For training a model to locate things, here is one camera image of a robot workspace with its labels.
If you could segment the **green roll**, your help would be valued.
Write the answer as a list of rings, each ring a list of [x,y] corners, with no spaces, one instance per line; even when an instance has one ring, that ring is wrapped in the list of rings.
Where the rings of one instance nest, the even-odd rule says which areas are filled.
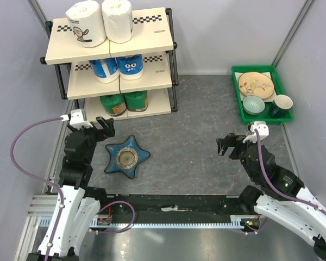
[[[136,91],[123,94],[129,111],[145,111],[148,107],[148,92]]]
[[[120,116],[127,111],[127,105],[122,94],[101,96],[100,101],[105,111],[111,116]]]

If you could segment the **green roll front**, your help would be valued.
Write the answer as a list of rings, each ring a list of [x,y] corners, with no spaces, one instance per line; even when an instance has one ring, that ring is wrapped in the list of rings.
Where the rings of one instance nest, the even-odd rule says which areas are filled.
[[[145,111],[148,107],[148,92],[136,91],[123,94],[129,111]]]

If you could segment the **blue roll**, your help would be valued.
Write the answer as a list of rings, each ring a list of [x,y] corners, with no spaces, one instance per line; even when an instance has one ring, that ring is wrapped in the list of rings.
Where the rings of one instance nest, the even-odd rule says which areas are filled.
[[[115,58],[106,58],[89,61],[97,80],[101,83],[110,83],[119,77],[119,70]]]
[[[136,80],[142,77],[143,58],[141,54],[117,57],[116,62],[122,79]]]

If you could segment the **white cartoon-print roll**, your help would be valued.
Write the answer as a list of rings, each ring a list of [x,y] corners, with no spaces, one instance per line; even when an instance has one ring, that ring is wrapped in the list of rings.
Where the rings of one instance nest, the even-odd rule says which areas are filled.
[[[75,3],[66,11],[66,17],[77,42],[82,47],[96,47],[106,40],[102,11],[98,2]]]

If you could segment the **plain white roll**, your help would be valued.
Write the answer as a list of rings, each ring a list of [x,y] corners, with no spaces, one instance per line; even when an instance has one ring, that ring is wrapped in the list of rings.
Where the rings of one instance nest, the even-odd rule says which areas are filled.
[[[110,41],[122,44],[131,39],[133,14],[129,1],[103,1],[102,15],[105,33]]]

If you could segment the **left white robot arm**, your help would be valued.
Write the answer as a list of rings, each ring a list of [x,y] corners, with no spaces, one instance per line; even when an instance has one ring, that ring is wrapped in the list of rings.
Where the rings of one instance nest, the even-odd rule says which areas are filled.
[[[98,142],[115,136],[114,120],[70,123],[59,174],[57,203],[45,237],[27,260],[78,260],[80,247],[92,219],[108,209],[105,189],[89,187],[91,162]]]

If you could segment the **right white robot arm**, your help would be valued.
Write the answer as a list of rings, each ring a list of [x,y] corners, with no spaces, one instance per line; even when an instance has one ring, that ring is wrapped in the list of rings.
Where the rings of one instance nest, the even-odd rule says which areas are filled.
[[[244,214],[255,211],[289,229],[326,260],[326,208],[292,171],[279,166],[262,144],[269,133],[256,129],[248,136],[229,133],[216,140],[218,154],[232,148],[229,158],[239,160],[256,186],[246,187],[238,200]]]

